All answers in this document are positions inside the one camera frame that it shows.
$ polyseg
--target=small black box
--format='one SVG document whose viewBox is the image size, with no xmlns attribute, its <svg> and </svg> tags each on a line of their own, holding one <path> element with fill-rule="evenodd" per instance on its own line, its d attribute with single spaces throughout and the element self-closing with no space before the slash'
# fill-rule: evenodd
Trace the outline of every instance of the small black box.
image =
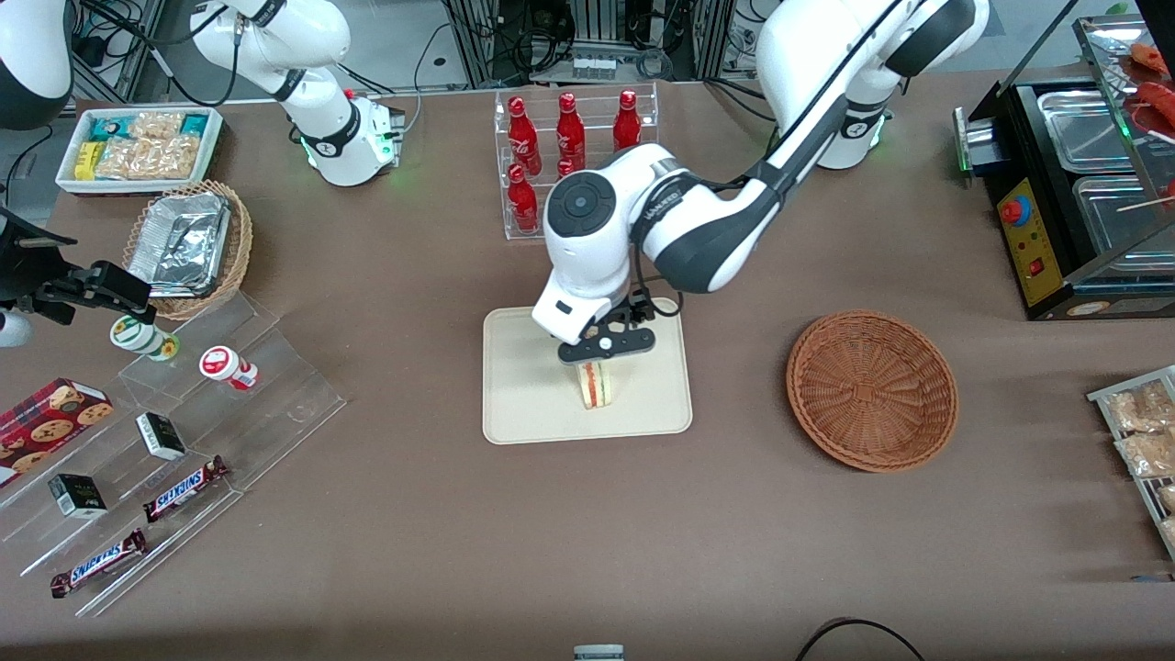
<svg viewBox="0 0 1175 661">
<path fill-rule="evenodd" d="M 170 420 L 148 412 L 135 419 L 135 423 L 139 425 L 139 436 L 147 444 L 147 452 L 168 461 L 183 459 L 183 441 Z"/>
<path fill-rule="evenodd" d="M 106 513 L 102 494 L 98 485 L 86 475 L 58 473 L 49 480 L 53 500 L 58 501 L 61 514 L 74 519 L 96 519 Z"/>
</svg>

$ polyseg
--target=wicker basket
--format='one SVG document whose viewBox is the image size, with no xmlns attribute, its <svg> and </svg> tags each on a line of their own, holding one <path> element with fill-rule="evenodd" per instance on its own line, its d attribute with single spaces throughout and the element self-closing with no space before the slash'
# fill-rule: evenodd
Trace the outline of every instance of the wicker basket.
<svg viewBox="0 0 1175 661">
<path fill-rule="evenodd" d="M 786 377 L 787 399 L 808 437 L 862 471 L 926 464 L 959 418 L 942 355 L 908 323 L 875 311 L 818 318 L 792 349 Z"/>
<path fill-rule="evenodd" d="M 130 238 L 122 250 L 122 268 L 130 265 L 130 256 L 135 254 L 139 232 L 143 228 L 143 218 L 147 216 L 147 209 L 150 208 L 150 204 L 164 196 L 195 195 L 196 193 L 222 195 L 231 202 L 233 216 L 229 218 L 229 232 L 224 242 L 224 255 L 221 257 L 220 282 L 216 284 L 216 289 L 202 298 L 152 298 L 152 304 L 159 310 L 160 316 L 174 321 L 187 321 L 214 302 L 231 296 L 241 286 L 241 281 L 244 279 L 244 272 L 249 268 L 249 250 L 253 248 L 253 221 L 249 218 L 249 209 L 244 208 L 241 197 L 231 188 L 219 181 L 206 180 L 169 190 L 147 204 L 147 208 L 139 214 L 139 221 L 130 230 Z"/>
</svg>

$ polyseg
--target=brown table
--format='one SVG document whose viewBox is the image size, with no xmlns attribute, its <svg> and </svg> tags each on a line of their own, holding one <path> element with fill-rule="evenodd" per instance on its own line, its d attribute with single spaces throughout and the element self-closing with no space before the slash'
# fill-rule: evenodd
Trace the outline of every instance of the brown table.
<svg viewBox="0 0 1175 661">
<path fill-rule="evenodd" d="M 987 198 L 952 176 L 951 109 L 993 79 L 919 77 L 864 164 L 814 174 L 733 283 L 686 301 L 686 433 L 523 447 L 482 437 L 482 319 L 531 304 L 549 262 L 502 236 L 492 95 L 427 97 L 403 166 L 355 189 L 307 167 L 276 104 L 226 107 L 216 174 L 256 223 L 244 289 L 351 403 L 96 620 L 0 558 L 0 643 L 32 646 L 0 657 L 550 660 L 618 641 L 633 661 L 750 661 L 839 615 L 932 659 L 1171 657 L 1175 586 L 1126 582 L 1166 571 L 1163 548 L 1083 394 L 1175 362 L 1173 324 L 1023 321 Z M 700 174 L 763 148 L 766 124 L 706 87 L 660 94 L 663 142 Z M 75 261 L 118 256 L 142 203 L 62 194 L 51 228 L 81 240 Z M 784 404 L 800 330 L 854 306 L 921 328 L 958 378 L 958 433 L 924 468 L 842 467 Z M 110 319 L 38 322 L 0 356 L 0 403 L 114 377 Z M 830 645 L 900 657 L 864 632 Z"/>
</svg>

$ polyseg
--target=red button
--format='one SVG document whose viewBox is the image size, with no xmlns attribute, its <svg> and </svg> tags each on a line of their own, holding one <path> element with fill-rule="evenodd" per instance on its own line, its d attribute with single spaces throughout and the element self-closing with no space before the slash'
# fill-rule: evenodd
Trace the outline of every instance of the red button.
<svg viewBox="0 0 1175 661">
<path fill-rule="evenodd" d="M 1000 220 L 1012 224 L 1020 220 L 1020 216 L 1022 216 L 1023 213 L 1023 205 L 1019 201 L 1012 200 L 1010 202 L 1003 204 L 1003 208 L 1000 209 Z"/>
</svg>

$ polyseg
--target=red cookie box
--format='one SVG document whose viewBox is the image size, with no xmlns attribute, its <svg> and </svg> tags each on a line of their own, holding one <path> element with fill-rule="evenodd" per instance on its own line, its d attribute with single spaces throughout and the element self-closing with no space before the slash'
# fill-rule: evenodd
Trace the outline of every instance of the red cookie box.
<svg viewBox="0 0 1175 661">
<path fill-rule="evenodd" d="M 106 393 L 55 379 L 0 413 L 0 488 L 110 414 Z"/>
</svg>

